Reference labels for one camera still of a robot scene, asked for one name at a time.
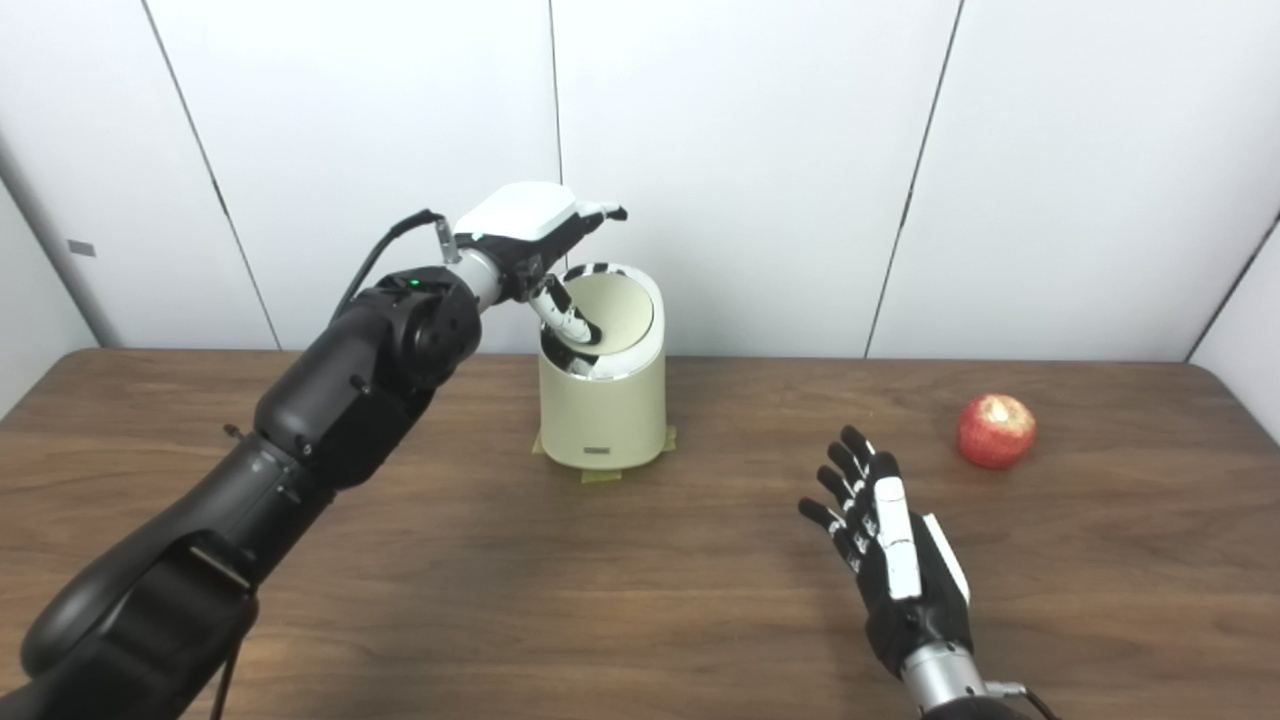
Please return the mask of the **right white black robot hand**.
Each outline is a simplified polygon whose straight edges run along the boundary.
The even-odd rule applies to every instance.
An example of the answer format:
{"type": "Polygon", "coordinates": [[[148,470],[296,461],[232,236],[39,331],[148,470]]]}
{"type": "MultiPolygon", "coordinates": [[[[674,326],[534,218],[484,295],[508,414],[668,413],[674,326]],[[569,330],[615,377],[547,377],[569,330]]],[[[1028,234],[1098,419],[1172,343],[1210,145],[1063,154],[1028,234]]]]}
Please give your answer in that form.
{"type": "Polygon", "coordinates": [[[910,509],[897,459],[851,425],[827,457],[815,478],[835,506],[804,497],[797,510],[854,573],[873,655],[901,676],[908,659],[928,644],[972,651],[969,602],[954,561],[925,516],[910,509]]]}

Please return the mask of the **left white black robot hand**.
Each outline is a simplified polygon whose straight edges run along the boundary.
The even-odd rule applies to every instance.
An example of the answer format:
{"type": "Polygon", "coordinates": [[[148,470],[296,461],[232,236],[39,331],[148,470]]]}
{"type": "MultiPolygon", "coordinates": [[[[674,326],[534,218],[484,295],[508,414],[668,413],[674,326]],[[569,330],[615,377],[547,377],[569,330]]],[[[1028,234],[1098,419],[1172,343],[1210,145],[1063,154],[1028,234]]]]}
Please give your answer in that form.
{"type": "Polygon", "coordinates": [[[477,313],[506,302],[530,306],[553,343],[552,363],[589,378],[604,333],[572,299],[567,277],[554,269],[600,225],[627,219],[627,209],[617,202],[584,201],[552,182],[516,182],[465,214],[442,241],[442,251],[477,313]]]}

